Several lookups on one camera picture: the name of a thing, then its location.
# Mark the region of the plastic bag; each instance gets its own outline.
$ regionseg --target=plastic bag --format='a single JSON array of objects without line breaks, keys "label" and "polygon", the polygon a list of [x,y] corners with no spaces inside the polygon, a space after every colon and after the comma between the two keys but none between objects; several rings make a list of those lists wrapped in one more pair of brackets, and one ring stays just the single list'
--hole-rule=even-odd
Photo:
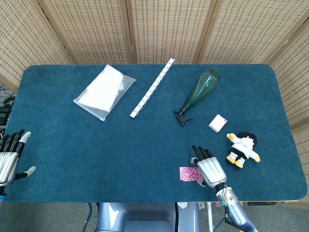
[{"label": "plastic bag", "polygon": [[136,79],[106,65],[90,85],[73,100],[103,122]]}]

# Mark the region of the black hat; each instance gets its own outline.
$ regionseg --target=black hat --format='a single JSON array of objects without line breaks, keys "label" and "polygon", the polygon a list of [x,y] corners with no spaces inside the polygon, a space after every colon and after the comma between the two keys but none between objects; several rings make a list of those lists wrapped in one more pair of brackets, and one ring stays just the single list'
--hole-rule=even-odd
[{"label": "black hat", "polygon": [[257,138],[256,138],[255,134],[253,134],[252,132],[242,131],[237,135],[237,137],[239,137],[240,139],[249,137],[249,138],[253,139],[253,143],[254,143],[253,147],[255,147],[257,145]]}]

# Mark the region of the stuffed toy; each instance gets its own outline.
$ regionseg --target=stuffed toy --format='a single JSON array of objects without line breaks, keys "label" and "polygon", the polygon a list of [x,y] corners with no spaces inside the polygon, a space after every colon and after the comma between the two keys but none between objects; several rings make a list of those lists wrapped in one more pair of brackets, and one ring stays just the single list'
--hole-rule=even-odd
[{"label": "stuffed toy", "polygon": [[252,158],[256,162],[261,161],[259,155],[253,151],[253,148],[257,145],[255,134],[243,131],[238,136],[233,133],[226,136],[233,143],[229,149],[230,154],[226,157],[229,162],[242,168],[248,158]]}]

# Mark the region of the teal felt tablecloth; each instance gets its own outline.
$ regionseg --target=teal felt tablecloth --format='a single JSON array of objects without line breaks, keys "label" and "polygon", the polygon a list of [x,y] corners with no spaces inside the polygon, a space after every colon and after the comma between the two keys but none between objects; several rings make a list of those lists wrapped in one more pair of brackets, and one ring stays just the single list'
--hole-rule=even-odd
[{"label": "teal felt tablecloth", "polygon": [[[31,131],[18,171],[35,165],[29,178],[7,189],[14,202],[215,201],[215,190],[180,181],[191,166],[191,145],[209,149],[243,201],[304,197],[307,185],[273,70],[264,64],[173,65],[135,119],[129,115],[164,65],[113,65],[137,81],[102,122],[73,103],[104,65],[29,67],[22,79],[7,132]],[[187,112],[179,110],[208,69],[221,75],[217,88]],[[208,124],[220,114],[216,134]],[[226,134],[252,131],[261,162],[238,170],[226,163]]]}]

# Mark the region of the robotic hand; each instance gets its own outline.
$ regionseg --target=robotic hand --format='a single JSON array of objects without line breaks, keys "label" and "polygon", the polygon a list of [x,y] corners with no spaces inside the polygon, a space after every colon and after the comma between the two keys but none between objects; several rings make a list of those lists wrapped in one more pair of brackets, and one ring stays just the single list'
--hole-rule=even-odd
[{"label": "robotic hand", "polygon": [[14,180],[30,176],[36,169],[35,166],[23,173],[15,173],[18,160],[21,157],[27,139],[31,132],[24,133],[24,129],[14,132],[11,135],[6,134],[0,140],[0,211],[2,203],[6,197],[4,189],[9,187]]},{"label": "robotic hand", "polygon": [[195,146],[192,148],[197,158],[191,158],[191,163],[197,164],[204,177],[204,181],[198,183],[203,187],[208,185],[211,188],[216,188],[216,196],[225,206],[225,222],[245,232],[258,232],[232,188],[226,184],[226,174],[217,158],[209,150]]}]

